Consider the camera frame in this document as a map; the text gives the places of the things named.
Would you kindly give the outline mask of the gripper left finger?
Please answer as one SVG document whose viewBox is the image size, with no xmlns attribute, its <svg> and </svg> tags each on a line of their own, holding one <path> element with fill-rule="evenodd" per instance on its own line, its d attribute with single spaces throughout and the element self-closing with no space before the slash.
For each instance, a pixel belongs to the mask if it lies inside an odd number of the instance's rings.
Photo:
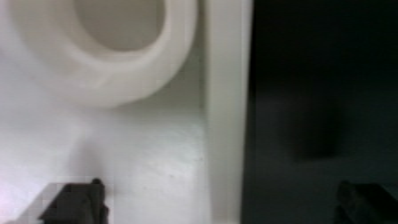
<svg viewBox="0 0 398 224">
<path fill-rule="evenodd" d="M 108 224 L 105 184 L 98 178 L 62 187 L 39 220 L 43 224 Z"/>
</svg>

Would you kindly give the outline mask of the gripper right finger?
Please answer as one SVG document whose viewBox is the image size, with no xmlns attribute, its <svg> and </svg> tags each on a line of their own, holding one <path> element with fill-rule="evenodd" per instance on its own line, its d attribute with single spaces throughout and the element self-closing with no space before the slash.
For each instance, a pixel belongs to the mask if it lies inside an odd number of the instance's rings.
<svg viewBox="0 0 398 224">
<path fill-rule="evenodd" d="M 334 224 L 398 224 L 398 184 L 343 181 Z"/>
</svg>

